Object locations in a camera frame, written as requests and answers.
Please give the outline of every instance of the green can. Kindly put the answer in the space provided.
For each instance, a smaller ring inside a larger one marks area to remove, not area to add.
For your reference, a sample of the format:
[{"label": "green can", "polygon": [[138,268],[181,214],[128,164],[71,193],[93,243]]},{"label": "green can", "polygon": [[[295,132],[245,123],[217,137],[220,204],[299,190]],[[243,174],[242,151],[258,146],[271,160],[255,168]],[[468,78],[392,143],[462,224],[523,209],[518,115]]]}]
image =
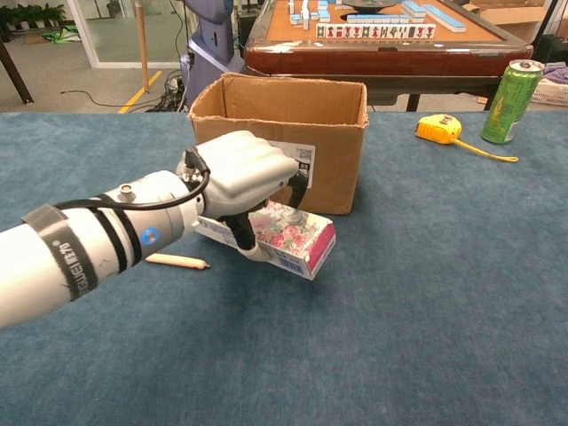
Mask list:
[{"label": "green can", "polygon": [[494,144],[507,144],[515,135],[544,71],[536,60],[509,62],[489,110],[481,137]]}]

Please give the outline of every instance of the sticker label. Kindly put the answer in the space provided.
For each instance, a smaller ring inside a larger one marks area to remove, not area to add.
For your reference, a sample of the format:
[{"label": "sticker label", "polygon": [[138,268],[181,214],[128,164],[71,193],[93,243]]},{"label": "sticker label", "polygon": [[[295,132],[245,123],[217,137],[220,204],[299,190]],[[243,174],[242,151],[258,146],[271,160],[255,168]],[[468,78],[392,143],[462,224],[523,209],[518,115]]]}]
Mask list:
[{"label": "sticker label", "polygon": [[269,140],[272,146],[280,148],[285,155],[292,157],[300,163],[300,169],[308,172],[308,189],[312,187],[313,169],[316,161],[316,147],[314,145],[293,144]]}]

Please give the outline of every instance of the yellow tape measure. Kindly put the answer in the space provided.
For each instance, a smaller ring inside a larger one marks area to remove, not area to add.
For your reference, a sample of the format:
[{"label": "yellow tape measure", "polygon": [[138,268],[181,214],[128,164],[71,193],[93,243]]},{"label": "yellow tape measure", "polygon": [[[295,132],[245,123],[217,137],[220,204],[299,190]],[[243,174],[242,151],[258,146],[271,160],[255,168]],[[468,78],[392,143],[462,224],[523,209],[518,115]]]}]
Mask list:
[{"label": "yellow tape measure", "polygon": [[442,145],[457,145],[470,150],[472,153],[483,155],[487,158],[500,160],[502,162],[518,162],[517,157],[503,157],[500,155],[489,154],[479,148],[461,142],[458,137],[462,133],[462,124],[451,115],[435,114],[423,117],[416,124],[414,131],[418,138],[431,140]]}]

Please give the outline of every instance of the robotic hand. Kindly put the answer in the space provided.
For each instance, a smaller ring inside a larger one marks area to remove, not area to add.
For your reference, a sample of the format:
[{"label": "robotic hand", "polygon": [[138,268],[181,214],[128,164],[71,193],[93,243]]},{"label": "robotic hand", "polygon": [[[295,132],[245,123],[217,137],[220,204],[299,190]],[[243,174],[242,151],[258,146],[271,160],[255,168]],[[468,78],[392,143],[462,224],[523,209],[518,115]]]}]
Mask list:
[{"label": "robotic hand", "polygon": [[284,185],[299,204],[296,160],[248,131],[185,152],[177,174],[152,173],[88,200],[44,205],[0,233],[0,328],[43,316],[191,233],[198,216],[225,221],[239,251],[267,260],[248,213]]}]

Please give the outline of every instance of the white basket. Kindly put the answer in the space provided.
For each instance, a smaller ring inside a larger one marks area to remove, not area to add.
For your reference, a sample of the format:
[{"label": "white basket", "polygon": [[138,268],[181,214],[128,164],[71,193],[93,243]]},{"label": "white basket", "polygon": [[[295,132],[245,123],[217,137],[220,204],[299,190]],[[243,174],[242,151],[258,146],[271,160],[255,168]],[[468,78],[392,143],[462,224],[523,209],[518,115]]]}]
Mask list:
[{"label": "white basket", "polygon": [[531,102],[568,107],[568,84],[558,84],[543,78],[536,87]]}]

